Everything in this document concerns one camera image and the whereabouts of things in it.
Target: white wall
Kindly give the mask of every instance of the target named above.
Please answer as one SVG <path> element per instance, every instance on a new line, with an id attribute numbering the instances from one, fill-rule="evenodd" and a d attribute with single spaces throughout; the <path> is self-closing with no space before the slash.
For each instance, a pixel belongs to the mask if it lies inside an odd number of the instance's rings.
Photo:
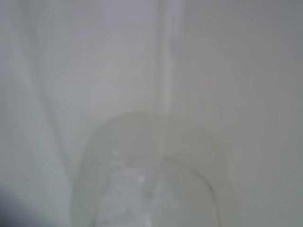
<path id="1" fill-rule="evenodd" d="M 157 4 L 2 6 L 0 182 L 65 225 L 64 166 L 73 177 L 99 125 L 153 103 Z M 295 1 L 185 1 L 171 109 L 233 143 L 228 174 L 246 226 L 302 223 L 302 10 Z"/>
<path id="2" fill-rule="evenodd" d="M 0 183 L 69 226 L 90 135 L 152 106 L 157 2 L 4 0 L 0 10 Z"/>
<path id="3" fill-rule="evenodd" d="M 303 222 L 302 12 L 294 1 L 185 1 L 172 111 L 233 143 L 245 226 Z"/>

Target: water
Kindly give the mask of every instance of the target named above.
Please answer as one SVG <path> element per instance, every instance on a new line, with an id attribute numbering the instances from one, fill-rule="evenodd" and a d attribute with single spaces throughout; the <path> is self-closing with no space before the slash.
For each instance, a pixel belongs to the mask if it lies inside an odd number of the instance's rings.
<path id="1" fill-rule="evenodd" d="M 100 195 L 95 225 L 151 227 L 156 224 L 153 219 L 159 223 L 159 216 L 165 214 L 165 226 L 176 227 L 174 215 L 177 215 L 179 206 L 168 184 L 163 179 L 159 181 L 154 196 L 144 184 L 143 174 L 121 162 Z"/>

